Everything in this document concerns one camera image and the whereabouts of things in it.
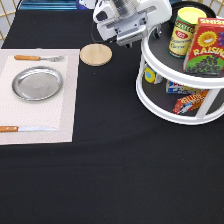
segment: silver plate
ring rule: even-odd
[[[19,73],[12,82],[12,89],[24,100],[44,100],[57,93],[62,84],[60,72],[38,66]]]

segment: wooden handle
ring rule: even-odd
[[[37,56],[16,55],[14,58],[16,60],[40,61],[40,57]]]
[[[17,132],[18,129],[17,126],[0,126],[0,132]]]

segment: snack box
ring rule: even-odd
[[[218,75],[224,66],[224,19],[199,18],[183,70]]]
[[[173,109],[175,114],[183,114],[200,107],[208,94],[208,90],[178,99]]]
[[[167,80],[166,93],[174,94],[194,94],[202,91],[201,89],[195,89],[187,86],[180,85],[178,83]]]
[[[145,80],[152,84],[158,84],[163,81],[163,77],[147,64],[145,68]]]

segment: round cork coaster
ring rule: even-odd
[[[90,44],[82,48],[80,58],[87,65],[100,66],[111,60],[112,51],[103,44]]]

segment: knife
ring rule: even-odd
[[[58,62],[64,59],[64,56],[51,57],[51,58],[42,58],[39,56],[26,56],[26,55],[15,55],[14,58],[16,60],[28,60],[28,61],[40,61],[47,60],[50,62]]]
[[[57,131],[57,129],[49,127],[0,126],[0,132],[18,132],[18,131]]]

